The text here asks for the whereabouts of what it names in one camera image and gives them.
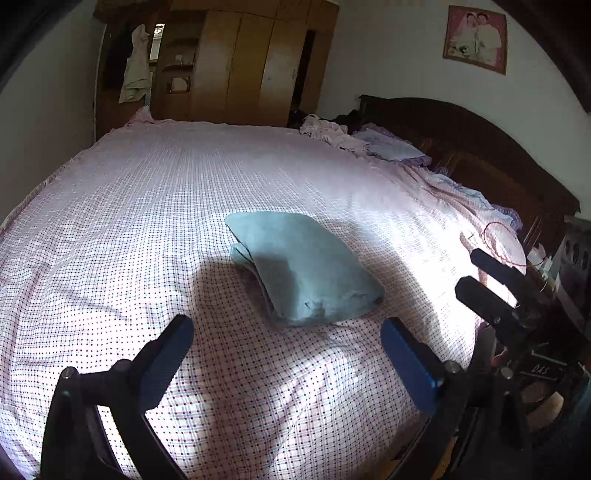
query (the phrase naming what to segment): wedding photo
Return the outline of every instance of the wedding photo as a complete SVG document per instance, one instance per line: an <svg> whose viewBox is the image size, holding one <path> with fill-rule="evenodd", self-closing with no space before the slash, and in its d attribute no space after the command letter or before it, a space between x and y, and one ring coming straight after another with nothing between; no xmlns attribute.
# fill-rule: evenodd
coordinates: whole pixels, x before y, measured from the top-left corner
<svg viewBox="0 0 591 480"><path fill-rule="evenodd" d="M505 75L506 17L488 10L450 5L443 57Z"/></svg>

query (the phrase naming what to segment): white wall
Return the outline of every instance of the white wall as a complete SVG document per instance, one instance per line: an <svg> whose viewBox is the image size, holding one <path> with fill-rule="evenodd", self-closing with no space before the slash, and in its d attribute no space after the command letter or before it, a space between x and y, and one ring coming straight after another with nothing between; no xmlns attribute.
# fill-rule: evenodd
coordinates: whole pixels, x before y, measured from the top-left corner
<svg viewBox="0 0 591 480"><path fill-rule="evenodd" d="M0 223L57 167L92 145L103 24L83 0L23 60L0 94Z"/></svg>
<svg viewBox="0 0 591 480"><path fill-rule="evenodd" d="M456 0L502 12L491 0ZM493 122L565 185L591 219L591 117L558 68L511 17L507 75L443 58L447 0L342 0L319 114L361 94L462 105Z"/></svg>

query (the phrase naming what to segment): cable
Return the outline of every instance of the cable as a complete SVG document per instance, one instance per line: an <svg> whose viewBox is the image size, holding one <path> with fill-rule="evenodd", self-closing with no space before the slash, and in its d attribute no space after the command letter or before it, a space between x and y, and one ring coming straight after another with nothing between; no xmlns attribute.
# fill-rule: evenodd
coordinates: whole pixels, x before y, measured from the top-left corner
<svg viewBox="0 0 591 480"><path fill-rule="evenodd" d="M495 254L500 260L502 260L503 262L506 262L508 264L514 265L515 267L528 267L527 263L525 265L519 264L519 263L515 263L512 262L511 260L508 260L502 256L500 256L488 243L486 243L486 230L491 226L491 225L501 225L503 227L505 227L505 229L513 234L515 236L515 238L519 241L519 239L517 238L515 232L513 230L511 230L509 227L507 227L503 222L489 222L486 227L484 227L484 230L482 231L482 233L480 234L480 237L482 238L482 241L484 242L484 244L486 245L486 247L488 248L488 250L490 250L491 252L493 252L493 254ZM544 257L542 259L542 261L540 263L538 263L537 265L533 265L534 268L539 267L542 263L544 263L544 261L546 260L546 258L548 258L547 256Z"/></svg>

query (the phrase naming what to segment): folded blue towel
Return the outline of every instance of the folded blue towel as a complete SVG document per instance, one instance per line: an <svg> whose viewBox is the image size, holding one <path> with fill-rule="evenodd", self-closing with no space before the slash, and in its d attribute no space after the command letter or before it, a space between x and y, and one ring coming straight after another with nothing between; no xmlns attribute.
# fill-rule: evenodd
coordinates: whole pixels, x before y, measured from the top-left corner
<svg viewBox="0 0 591 480"><path fill-rule="evenodd" d="M233 213L226 225L240 243L234 262L252 271L281 325L357 318L384 300L384 288L336 236L299 213Z"/></svg>

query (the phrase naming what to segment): wardrobe door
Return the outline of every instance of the wardrobe door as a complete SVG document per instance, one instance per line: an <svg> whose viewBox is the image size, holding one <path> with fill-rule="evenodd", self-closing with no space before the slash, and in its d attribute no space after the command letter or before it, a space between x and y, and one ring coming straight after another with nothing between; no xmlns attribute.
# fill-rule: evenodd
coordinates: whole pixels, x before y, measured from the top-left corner
<svg viewBox="0 0 591 480"><path fill-rule="evenodd" d="M281 0L277 9L279 20L301 20L306 21L310 0Z"/></svg>
<svg viewBox="0 0 591 480"><path fill-rule="evenodd" d="M221 10L275 18L280 0L173 0L171 10Z"/></svg>
<svg viewBox="0 0 591 480"><path fill-rule="evenodd" d="M261 79L272 29L272 18L249 14L242 18L226 97L226 123L257 122Z"/></svg>
<svg viewBox="0 0 591 480"><path fill-rule="evenodd" d="M310 63L308 64L306 81L304 82L304 89L301 95L300 110L303 112L316 112L331 43L332 33L316 33L310 55Z"/></svg>
<svg viewBox="0 0 591 480"><path fill-rule="evenodd" d="M287 125L306 30L304 22L275 20L261 83L260 125Z"/></svg>
<svg viewBox="0 0 591 480"><path fill-rule="evenodd" d="M311 0L308 10L308 28L317 32L332 33L336 25L339 6L328 0Z"/></svg>
<svg viewBox="0 0 591 480"><path fill-rule="evenodd" d="M190 119L224 121L226 94L241 13L209 11L191 79Z"/></svg>

